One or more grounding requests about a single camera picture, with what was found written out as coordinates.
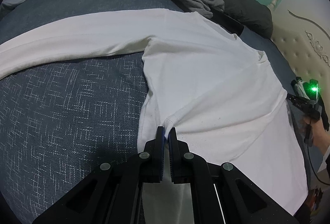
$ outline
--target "blue-gray bed sheet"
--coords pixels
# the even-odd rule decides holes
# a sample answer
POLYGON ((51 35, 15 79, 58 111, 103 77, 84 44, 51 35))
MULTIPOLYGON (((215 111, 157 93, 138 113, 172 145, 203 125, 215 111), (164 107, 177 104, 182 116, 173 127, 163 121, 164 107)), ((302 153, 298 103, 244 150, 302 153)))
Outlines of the blue-gray bed sheet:
MULTIPOLYGON (((0 21, 0 44, 70 16, 150 8, 180 11, 170 0, 27 0, 0 21)), ((247 28, 241 39, 266 52, 292 92, 295 76, 276 46, 247 28)), ((98 164, 121 163, 137 152, 148 90, 141 56, 49 63, 0 81, 0 191, 22 223, 31 223, 98 164)))

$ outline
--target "human hand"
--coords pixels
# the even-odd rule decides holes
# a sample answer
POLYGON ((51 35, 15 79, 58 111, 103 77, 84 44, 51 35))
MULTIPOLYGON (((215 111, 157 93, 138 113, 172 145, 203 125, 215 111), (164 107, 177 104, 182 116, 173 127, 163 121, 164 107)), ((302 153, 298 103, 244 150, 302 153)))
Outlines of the human hand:
POLYGON ((306 124, 311 124, 313 144, 319 148, 323 155, 325 155, 327 149, 330 146, 330 135, 328 135, 324 130, 322 119, 316 121, 310 119, 309 117, 304 117, 304 122, 306 124))

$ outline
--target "headboard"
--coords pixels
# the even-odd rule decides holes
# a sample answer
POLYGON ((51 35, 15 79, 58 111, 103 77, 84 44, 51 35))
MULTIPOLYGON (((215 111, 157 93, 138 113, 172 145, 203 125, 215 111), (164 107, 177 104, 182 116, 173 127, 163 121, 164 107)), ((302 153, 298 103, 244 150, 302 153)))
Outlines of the headboard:
POLYGON ((325 109, 330 112, 330 34, 305 18, 303 11, 276 13, 277 1, 267 6, 273 18, 271 40, 297 76, 304 81, 318 80, 325 109))

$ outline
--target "headboard finial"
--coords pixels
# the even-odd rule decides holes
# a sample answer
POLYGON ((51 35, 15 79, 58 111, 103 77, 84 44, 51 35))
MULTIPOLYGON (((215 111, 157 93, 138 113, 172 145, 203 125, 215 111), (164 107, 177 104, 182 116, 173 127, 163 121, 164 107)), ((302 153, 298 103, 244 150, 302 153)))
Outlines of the headboard finial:
POLYGON ((267 7, 269 8, 269 10, 270 10, 271 12, 274 11, 277 1, 278 1, 278 0, 272 0, 272 2, 271 2, 269 5, 267 5, 267 7))

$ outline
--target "white wall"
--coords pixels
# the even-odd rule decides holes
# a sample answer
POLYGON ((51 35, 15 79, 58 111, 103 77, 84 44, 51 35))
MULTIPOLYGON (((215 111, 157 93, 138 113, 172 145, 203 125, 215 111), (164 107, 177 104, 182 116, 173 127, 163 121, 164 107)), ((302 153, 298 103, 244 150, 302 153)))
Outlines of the white wall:
POLYGON ((281 0, 275 13, 288 13, 311 19, 330 34, 330 1, 329 0, 281 0))

